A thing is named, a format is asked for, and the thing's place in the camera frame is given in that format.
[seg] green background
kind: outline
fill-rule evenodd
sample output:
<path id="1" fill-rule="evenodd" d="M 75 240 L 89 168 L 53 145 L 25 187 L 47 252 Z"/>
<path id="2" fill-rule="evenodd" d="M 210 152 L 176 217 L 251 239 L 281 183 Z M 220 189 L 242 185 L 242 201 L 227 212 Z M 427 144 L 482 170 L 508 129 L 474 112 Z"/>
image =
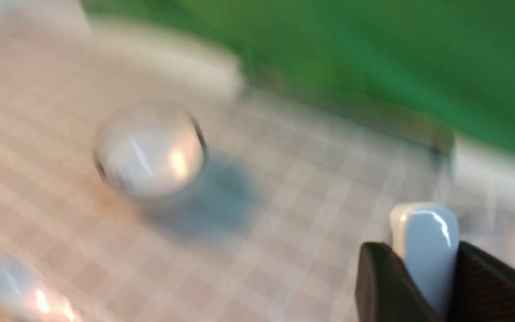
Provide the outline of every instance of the green background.
<path id="1" fill-rule="evenodd" d="M 515 152 L 515 1 L 87 0 L 238 53 L 255 84 L 404 106 Z M 336 112 L 352 112 L 336 104 Z"/>

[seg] white rounded object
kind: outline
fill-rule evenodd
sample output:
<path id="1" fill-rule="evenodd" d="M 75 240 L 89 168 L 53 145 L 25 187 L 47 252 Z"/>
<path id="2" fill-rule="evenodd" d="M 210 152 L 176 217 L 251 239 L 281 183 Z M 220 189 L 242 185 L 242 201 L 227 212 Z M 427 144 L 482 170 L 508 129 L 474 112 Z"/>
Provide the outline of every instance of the white rounded object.
<path id="1" fill-rule="evenodd" d="M 205 144 L 191 116 L 175 106 L 125 110 L 101 129 L 96 163 L 104 179 L 133 199 L 172 195 L 202 169 Z"/>
<path id="2" fill-rule="evenodd" d="M 14 259 L 0 263 L 0 307 L 26 322 L 82 322 L 65 296 Z"/>

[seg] glossy surface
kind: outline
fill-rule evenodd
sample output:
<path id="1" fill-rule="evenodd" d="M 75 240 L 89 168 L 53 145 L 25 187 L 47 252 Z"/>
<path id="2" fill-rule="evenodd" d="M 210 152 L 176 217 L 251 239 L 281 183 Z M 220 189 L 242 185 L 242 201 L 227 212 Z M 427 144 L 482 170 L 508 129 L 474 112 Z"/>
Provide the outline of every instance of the glossy surface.
<path id="1" fill-rule="evenodd" d="M 204 163 L 194 122 L 169 102 L 133 106 L 108 120 L 96 147 L 106 181 L 139 199 L 182 190 Z"/>
<path id="2" fill-rule="evenodd" d="M 82 322 L 67 298 L 14 259 L 0 263 L 0 307 L 26 322 Z"/>
<path id="3" fill-rule="evenodd" d="M 456 216 L 432 203 L 403 204 L 391 213 L 393 250 L 441 317 L 450 304 L 460 233 Z"/>

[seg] tiled surface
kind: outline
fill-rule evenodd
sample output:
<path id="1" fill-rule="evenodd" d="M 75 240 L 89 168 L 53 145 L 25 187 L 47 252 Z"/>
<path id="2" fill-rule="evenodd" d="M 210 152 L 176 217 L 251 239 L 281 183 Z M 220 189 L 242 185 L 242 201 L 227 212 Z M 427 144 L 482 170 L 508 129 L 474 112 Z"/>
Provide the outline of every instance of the tiled surface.
<path id="1" fill-rule="evenodd" d="M 93 169 L 98 124 L 144 100 L 198 117 L 217 163 L 199 213 L 146 218 Z M 0 255 L 86 321 L 356 321 L 360 243 L 387 237 L 398 202 L 463 198 L 415 151 L 264 95 L 223 104 L 87 47 L 0 33 Z"/>

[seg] checkered surface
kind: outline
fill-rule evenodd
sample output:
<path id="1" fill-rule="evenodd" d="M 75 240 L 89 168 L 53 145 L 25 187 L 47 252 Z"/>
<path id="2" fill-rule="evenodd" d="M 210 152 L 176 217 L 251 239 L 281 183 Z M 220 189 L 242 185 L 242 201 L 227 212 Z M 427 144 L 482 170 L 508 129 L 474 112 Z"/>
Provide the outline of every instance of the checkered surface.
<path id="1" fill-rule="evenodd" d="M 94 171 L 98 125 L 145 100 L 186 106 L 220 160 L 203 224 L 146 220 Z M 0 256 L 33 265 L 86 321 L 356 321 L 360 243 L 386 237 L 398 202 L 451 198 L 430 168 L 417 147 L 303 106 L 225 105 L 60 37 L 0 30 Z"/>

